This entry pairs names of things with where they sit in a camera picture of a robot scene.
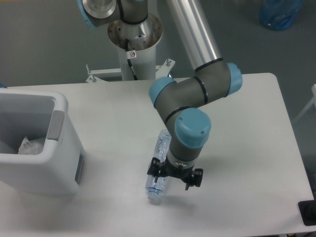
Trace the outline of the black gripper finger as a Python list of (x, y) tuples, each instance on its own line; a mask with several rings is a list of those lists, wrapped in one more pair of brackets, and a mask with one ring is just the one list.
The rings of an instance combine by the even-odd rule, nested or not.
[(150, 175), (154, 178), (154, 181), (157, 182), (158, 178), (167, 177), (166, 163), (165, 161), (160, 161), (158, 158), (152, 158), (147, 175)]
[(192, 170), (184, 179), (186, 184), (185, 190), (187, 191), (189, 187), (200, 187), (203, 179), (203, 169), (197, 168)]

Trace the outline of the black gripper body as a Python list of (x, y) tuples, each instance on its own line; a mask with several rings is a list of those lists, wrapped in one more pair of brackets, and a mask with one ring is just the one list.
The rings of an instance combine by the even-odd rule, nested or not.
[(194, 179), (192, 174), (193, 166), (185, 168), (181, 165), (175, 167), (172, 165), (169, 160), (164, 161), (164, 177), (173, 177), (181, 179), (183, 182), (191, 182)]

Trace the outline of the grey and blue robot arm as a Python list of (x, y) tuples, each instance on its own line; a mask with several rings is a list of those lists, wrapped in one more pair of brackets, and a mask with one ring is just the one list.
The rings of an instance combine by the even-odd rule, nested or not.
[(242, 86), (242, 74), (225, 63), (198, 0), (169, 0), (194, 76), (181, 82), (156, 78), (156, 45), (162, 37), (159, 19), (146, 0), (79, 0), (85, 23), (108, 25), (108, 36), (118, 50), (123, 80), (153, 80), (149, 97), (171, 134), (165, 161), (153, 158), (147, 174), (155, 179), (174, 177), (186, 187), (199, 187), (203, 170), (195, 162), (206, 143), (211, 122), (201, 106), (227, 97)]

